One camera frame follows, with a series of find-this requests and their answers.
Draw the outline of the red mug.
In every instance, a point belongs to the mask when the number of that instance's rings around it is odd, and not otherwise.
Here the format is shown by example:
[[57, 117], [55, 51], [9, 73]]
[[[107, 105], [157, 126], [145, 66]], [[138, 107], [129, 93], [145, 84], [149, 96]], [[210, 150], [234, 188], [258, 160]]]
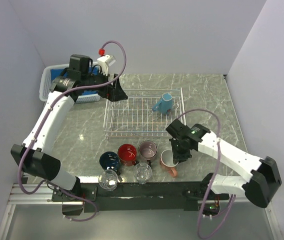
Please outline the red mug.
[[131, 144], [123, 144], [119, 147], [117, 155], [124, 166], [131, 167], [136, 164], [137, 150]]

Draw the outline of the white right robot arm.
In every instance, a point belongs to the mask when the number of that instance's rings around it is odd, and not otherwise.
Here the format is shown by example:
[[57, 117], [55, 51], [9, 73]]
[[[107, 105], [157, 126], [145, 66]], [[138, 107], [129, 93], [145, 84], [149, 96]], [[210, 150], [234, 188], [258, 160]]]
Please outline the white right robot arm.
[[217, 174], [213, 181], [201, 186], [201, 195], [212, 199], [218, 194], [245, 196], [251, 203], [266, 208], [282, 184], [276, 161], [267, 156], [251, 155], [220, 139], [208, 128], [195, 124], [188, 127], [178, 119], [166, 131], [171, 136], [173, 161], [182, 163], [191, 158], [191, 151], [219, 159], [237, 176]]

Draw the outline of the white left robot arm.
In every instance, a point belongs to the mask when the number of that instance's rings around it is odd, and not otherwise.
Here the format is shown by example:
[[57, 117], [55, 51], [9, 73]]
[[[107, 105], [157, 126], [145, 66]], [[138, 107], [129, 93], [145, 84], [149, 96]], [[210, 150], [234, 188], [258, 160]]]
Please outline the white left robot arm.
[[115, 63], [112, 55], [101, 54], [97, 62], [85, 55], [73, 54], [68, 67], [52, 81], [46, 106], [31, 133], [21, 145], [14, 144], [10, 153], [18, 165], [18, 173], [40, 177], [64, 190], [70, 201], [81, 197], [78, 177], [61, 166], [60, 160], [50, 155], [57, 132], [66, 114], [84, 91], [93, 91], [111, 102], [127, 99], [119, 77], [109, 76], [109, 67]]

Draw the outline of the white wire dish rack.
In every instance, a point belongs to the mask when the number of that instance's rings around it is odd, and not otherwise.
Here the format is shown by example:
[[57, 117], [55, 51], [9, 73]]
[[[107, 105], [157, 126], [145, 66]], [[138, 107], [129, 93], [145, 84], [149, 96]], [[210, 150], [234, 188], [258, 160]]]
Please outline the white wire dish rack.
[[[183, 91], [178, 89], [126, 89], [128, 99], [106, 102], [103, 129], [109, 138], [169, 138], [168, 125], [185, 110]], [[172, 96], [168, 115], [152, 111], [164, 93]]]

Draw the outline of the light blue mug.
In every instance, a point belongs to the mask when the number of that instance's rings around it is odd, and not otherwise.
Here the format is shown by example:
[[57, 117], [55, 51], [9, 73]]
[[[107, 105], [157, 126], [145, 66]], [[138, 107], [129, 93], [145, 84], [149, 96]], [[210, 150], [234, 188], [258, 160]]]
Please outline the light blue mug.
[[168, 92], [162, 94], [160, 99], [153, 105], [152, 111], [168, 115], [173, 107], [172, 95]]

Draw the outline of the purple mug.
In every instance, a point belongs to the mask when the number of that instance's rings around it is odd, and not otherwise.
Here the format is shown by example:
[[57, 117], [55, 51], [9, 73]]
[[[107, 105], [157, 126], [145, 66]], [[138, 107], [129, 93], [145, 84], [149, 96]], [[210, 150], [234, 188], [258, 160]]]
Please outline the purple mug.
[[140, 163], [147, 163], [149, 166], [152, 165], [152, 162], [156, 158], [157, 154], [157, 146], [154, 142], [150, 140], [143, 141], [139, 147], [139, 162]]

